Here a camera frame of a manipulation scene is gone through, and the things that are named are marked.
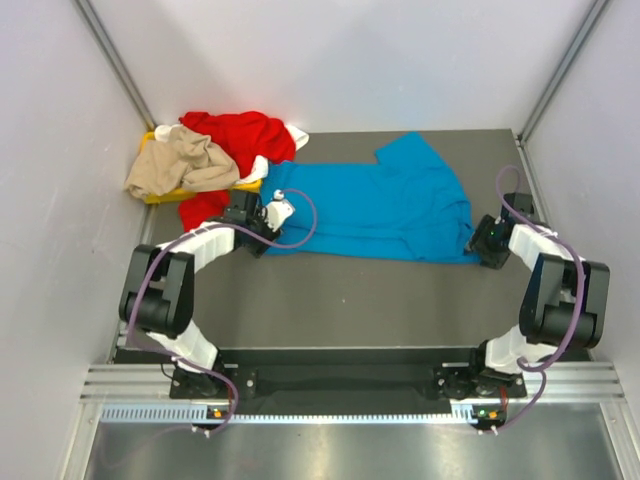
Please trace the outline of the blue t shirt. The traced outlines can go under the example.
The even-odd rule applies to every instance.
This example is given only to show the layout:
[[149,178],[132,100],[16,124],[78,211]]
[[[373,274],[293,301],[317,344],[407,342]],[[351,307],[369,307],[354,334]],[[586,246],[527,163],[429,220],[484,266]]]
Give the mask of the blue t shirt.
[[436,264],[476,264],[465,246],[471,203],[454,171],[415,132],[379,148],[373,164],[283,162],[261,187],[295,213],[280,241],[292,252]]

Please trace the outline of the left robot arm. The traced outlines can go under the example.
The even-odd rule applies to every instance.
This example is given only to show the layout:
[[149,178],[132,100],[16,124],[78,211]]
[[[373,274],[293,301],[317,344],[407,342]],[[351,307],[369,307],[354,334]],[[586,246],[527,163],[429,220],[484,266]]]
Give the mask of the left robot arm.
[[141,244],[132,253],[118,307],[120,319],[159,344],[175,365],[172,381],[212,398],[227,380],[219,349],[194,321],[196,274],[238,249],[261,257],[282,233],[295,208],[277,191],[264,204],[257,193],[234,191],[224,213],[173,241]]

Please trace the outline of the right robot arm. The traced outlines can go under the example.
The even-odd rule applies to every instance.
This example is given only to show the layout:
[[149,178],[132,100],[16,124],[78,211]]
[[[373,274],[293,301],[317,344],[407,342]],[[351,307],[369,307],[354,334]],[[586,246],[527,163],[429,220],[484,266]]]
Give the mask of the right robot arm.
[[499,217],[481,219],[467,250],[495,270],[515,255],[531,276],[516,326],[472,349],[467,365],[436,369],[435,383],[442,396],[464,400],[505,393],[521,383],[523,365],[599,344],[610,269],[583,259],[538,221],[531,195],[503,195]]

